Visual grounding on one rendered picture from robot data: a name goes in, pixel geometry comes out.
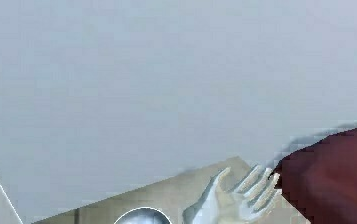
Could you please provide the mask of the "beige side table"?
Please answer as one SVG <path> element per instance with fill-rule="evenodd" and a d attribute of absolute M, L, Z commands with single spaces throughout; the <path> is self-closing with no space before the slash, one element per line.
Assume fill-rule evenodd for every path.
<path fill-rule="evenodd" d="M 167 216 L 171 224 L 182 224 L 183 210 L 194 204 L 210 178 L 226 167 L 230 167 L 231 172 L 222 183 L 223 189 L 231 188 L 251 169 L 240 157 L 229 158 L 33 224 L 114 224 L 122 215 L 138 208 L 159 210 Z"/>

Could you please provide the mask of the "white hand statue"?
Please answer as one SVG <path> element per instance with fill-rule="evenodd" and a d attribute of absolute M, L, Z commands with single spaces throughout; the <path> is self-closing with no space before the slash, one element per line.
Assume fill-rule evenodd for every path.
<path fill-rule="evenodd" d="M 198 200 L 182 212 L 182 224 L 257 224 L 274 209 L 282 190 L 276 188 L 280 174 L 261 165 L 228 190 L 222 182 L 230 167 L 213 176 Z"/>

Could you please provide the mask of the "silver round bowl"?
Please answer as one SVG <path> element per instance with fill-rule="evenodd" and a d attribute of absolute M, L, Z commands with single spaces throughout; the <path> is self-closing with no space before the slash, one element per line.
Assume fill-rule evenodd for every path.
<path fill-rule="evenodd" d="M 122 214 L 114 224 L 172 224 L 172 222 L 156 208 L 138 207 Z"/>

